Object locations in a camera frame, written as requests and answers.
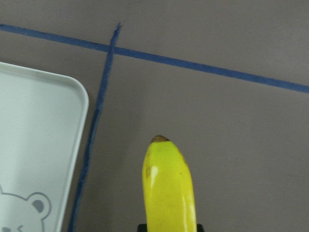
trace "bear ear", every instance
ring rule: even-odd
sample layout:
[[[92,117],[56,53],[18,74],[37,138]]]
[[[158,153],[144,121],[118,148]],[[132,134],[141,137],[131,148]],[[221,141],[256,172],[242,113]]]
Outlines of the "bear ear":
[[[52,209],[48,197],[40,192],[31,194],[27,201],[38,211],[42,219],[46,218]]]

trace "tray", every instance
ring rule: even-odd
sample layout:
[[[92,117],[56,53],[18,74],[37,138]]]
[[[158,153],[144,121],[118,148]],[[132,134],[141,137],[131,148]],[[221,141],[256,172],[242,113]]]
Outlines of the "tray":
[[[0,231],[59,232],[88,110],[77,80],[0,62]]]

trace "banana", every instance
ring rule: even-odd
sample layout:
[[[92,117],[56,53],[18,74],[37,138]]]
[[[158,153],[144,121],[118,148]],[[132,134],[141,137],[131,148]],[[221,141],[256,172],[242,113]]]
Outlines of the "banana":
[[[147,232],[196,232],[196,210],[188,165],[176,145],[155,136],[146,153],[142,182]]]

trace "bear eye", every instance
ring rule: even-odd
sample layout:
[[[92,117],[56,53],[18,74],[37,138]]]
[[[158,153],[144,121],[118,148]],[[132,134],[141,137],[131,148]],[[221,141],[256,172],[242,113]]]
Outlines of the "bear eye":
[[[23,227],[23,225],[21,225],[21,226],[19,226],[19,227],[17,228],[19,232],[23,232],[23,231],[21,230],[22,227]]]

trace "blue tape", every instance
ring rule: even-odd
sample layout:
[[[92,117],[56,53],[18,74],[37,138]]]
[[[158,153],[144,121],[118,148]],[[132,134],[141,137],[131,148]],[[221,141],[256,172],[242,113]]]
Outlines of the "blue tape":
[[[89,132],[88,141],[87,141],[87,145],[85,149],[84,163],[83,163],[82,170],[80,172],[78,186],[77,186],[77,190],[75,193],[73,210],[72,210],[72,214],[71,214],[71,218],[69,222],[69,228],[68,228],[69,232],[75,231],[78,209],[79,209],[79,205],[80,205],[81,198],[82,198],[84,184],[86,182],[86,178],[87,178],[87,174],[89,170],[92,147],[93,147],[93,143],[94,143],[95,136],[96,136],[99,118],[100,118],[100,115],[103,109],[104,96],[105,96],[105,92],[106,92],[107,85],[108,85],[108,77],[109,77],[109,74],[112,68],[114,49],[115,49],[115,45],[118,39],[119,32],[120,32],[120,24],[117,25],[117,28],[113,34],[113,37],[111,39],[110,46],[109,46],[109,51],[108,51],[106,61],[105,61],[105,67],[104,67],[102,80],[101,80],[101,84],[100,84],[100,88],[99,88],[98,96],[97,96],[96,108],[95,108],[95,111],[92,117],[90,132]]]
[[[76,45],[76,46],[94,49],[98,51],[104,51],[104,52],[109,51],[108,45],[92,43],[92,42],[88,42],[84,40],[78,40],[78,39],[60,36],[60,35],[54,35],[50,33],[43,33],[43,32],[36,31],[36,30],[24,29],[24,28],[19,28],[15,26],[5,25],[5,24],[0,24],[0,30],[22,34],[22,35],[27,35],[31,37],[36,37],[40,39],[46,39],[46,40],[51,40],[55,42],[65,43],[65,44]],[[143,60],[149,60],[153,62],[173,65],[173,66],[201,71],[205,73],[212,73],[212,74],[232,77],[232,78],[236,78],[236,79],[240,79],[244,81],[256,82],[256,83],[260,83],[260,84],[264,84],[268,86],[280,87],[280,88],[294,90],[298,92],[309,93],[309,86],[296,84],[296,83],[288,82],[288,81],[277,80],[277,79],[273,79],[269,77],[263,77],[263,76],[253,75],[253,74],[244,73],[244,72],[242,73],[242,72],[238,72],[234,70],[223,69],[223,68],[200,64],[200,63],[194,63],[194,62],[185,61],[181,59],[174,59],[174,58],[169,58],[169,57],[164,57],[164,56],[153,55],[149,53],[129,50],[129,49],[120,48],[120,47],[115,47],[114,53],[117,55],[133,57],[133,58],[138,58],[138,59],[143,59]]]

